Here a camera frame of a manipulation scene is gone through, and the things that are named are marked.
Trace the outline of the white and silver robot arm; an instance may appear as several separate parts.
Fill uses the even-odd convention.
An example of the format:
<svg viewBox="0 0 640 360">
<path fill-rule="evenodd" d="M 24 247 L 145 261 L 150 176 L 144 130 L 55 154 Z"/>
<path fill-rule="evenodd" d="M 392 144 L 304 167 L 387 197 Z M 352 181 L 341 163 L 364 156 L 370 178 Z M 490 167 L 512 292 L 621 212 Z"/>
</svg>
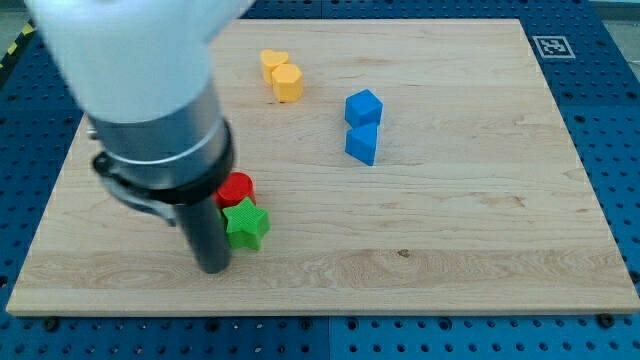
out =
<svg viewBox="0 0 640 360">
<path fill-rule="evenodd" d="M 26 3 L 105 155 L 102 182 L 127 206 L 176 220 L 211 194 L 185 187 L 229 171 L 232 140 L 212 79 L 211 40 L 251 2 Z"/>
</svg>

